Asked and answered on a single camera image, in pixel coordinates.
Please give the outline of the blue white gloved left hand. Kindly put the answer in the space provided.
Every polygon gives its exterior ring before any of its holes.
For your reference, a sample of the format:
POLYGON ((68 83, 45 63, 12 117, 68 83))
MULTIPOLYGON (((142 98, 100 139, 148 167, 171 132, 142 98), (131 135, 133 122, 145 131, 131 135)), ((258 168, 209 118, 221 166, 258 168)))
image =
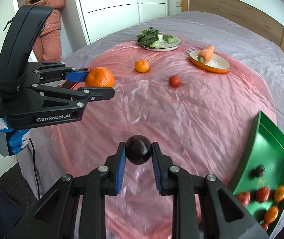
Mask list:
POLYGON ((0 118, 0 153, 3 156, 18 154, 29 144, 30 130, 16 130, 8 126, 5 118, 0 118))

